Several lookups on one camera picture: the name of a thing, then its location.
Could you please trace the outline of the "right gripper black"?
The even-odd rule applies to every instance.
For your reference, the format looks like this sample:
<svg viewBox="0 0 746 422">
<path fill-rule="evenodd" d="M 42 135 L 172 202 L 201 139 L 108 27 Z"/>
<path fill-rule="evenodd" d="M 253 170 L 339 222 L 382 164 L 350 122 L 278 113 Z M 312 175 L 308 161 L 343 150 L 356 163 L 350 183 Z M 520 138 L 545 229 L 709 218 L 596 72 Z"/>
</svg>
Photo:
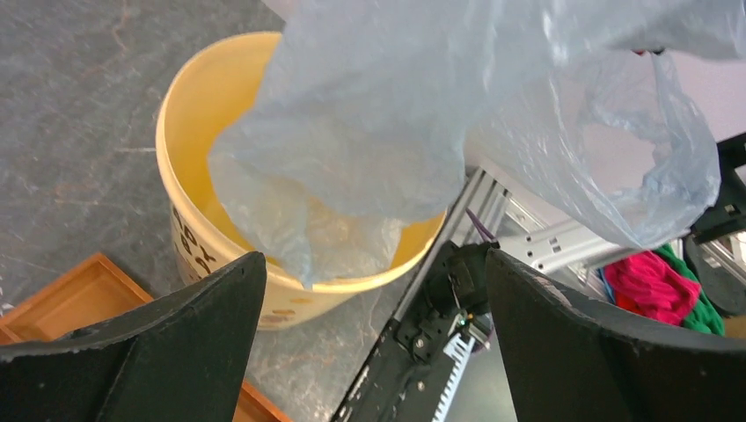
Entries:
<svg viewBox="0 0 746 422">
<path fill-rule="evenodd" d="M 712 242 L 745 230 L 745 183 L 737 169 L 745 165 L 745 133 L 717 144 L 720 162 L 718 198 L 691 226 L 695 244 Z"/>
</svg>

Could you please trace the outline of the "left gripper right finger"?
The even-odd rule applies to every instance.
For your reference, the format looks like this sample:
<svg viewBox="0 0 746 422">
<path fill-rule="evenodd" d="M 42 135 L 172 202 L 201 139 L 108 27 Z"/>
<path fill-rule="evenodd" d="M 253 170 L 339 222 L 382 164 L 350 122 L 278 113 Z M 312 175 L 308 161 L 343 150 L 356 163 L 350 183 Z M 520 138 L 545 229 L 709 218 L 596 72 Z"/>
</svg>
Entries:
<svg viewBox="0 0 746 422">
<path fill-rule="evenodd" d="M 519 420 L 744 420 L 743 340 L 635 315 L 497 249 L 486 278 Z"/>
</svg>

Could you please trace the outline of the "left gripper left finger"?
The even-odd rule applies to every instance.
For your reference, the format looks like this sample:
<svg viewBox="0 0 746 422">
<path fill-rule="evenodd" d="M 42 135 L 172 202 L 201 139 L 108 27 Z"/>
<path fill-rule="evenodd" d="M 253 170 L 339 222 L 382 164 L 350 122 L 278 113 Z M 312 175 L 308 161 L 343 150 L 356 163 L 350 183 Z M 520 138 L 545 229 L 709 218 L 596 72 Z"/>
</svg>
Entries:
<svg viewBox="0 0 746 422">
<path fill-rule="evenodd" d="M 120 316 L 3 346 L 2 420 L 232 420 L 266 284 L 248 252 Z"/>
</svg>

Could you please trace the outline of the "yellow round trash bin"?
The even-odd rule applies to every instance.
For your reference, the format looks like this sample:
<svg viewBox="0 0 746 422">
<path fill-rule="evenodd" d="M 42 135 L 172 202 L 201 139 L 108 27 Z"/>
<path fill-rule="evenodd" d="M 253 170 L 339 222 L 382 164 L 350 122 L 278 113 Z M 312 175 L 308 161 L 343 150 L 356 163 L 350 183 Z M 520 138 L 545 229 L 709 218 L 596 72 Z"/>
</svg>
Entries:
<svg viewBox="0 0 746 422">
<path fill-rule="evenodd" d="M 252 250 L 247 227 L 277 222 L 295 184 L 255 178 L 221 153 L 219 136 L 254 102 L 278 32 L 231 36 L 202 49 L 172 80 L 157 117 L 157 166 L 171 207 L 180 278 L 200 281 Z M 319 317 L 355 295 L 391 284 L 435 245 L 445 218 L 416 222 L 401 233 L 391 267 L 369 277 L 311 288 L 267 260 L 258 326 L 283 330 Z"/>
</svg>

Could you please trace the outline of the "light blue plastic trash bag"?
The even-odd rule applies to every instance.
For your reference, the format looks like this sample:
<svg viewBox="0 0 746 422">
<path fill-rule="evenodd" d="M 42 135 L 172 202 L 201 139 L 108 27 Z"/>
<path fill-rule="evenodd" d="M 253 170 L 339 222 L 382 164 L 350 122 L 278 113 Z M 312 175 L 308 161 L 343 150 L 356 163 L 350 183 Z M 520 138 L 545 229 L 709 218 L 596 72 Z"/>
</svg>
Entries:
<svg viewBox="0 0 746 422">
<path fill-rule="evenodd" d="M 476 146 L 600 237 L 655 247 L 716 201 L 716 141 L 670 50 L 745 56 L 741 1 L 295 1 L 219 136 L 295 184 L 244 236 L 305 287 L 382 272 Z"/>
</svg>

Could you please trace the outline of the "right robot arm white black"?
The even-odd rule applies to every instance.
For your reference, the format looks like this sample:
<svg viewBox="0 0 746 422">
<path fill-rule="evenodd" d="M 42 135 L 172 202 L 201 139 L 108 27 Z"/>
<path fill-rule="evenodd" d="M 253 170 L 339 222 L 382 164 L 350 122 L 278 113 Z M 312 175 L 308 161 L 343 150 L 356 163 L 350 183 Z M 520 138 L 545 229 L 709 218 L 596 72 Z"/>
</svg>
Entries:
<svg viewBox="0 0 746 422">
<path fill-rule="evenodd" d="M 745 183 L 738 174 L 745 166 L 745 136 L 720 142 L 718 152 L 720 197 L 682 244 L 715 308 L 738 316 L 745 312 Z M 583 285 L 596 269 L 632 254 L 572 220 L 545 227 L 493 174 L 476 167 L 417 277 L 429 305 L 443 314 L 487 313 L 484 262 L 492 246 L 541 273 L 570 268 Z"/>
</svg>

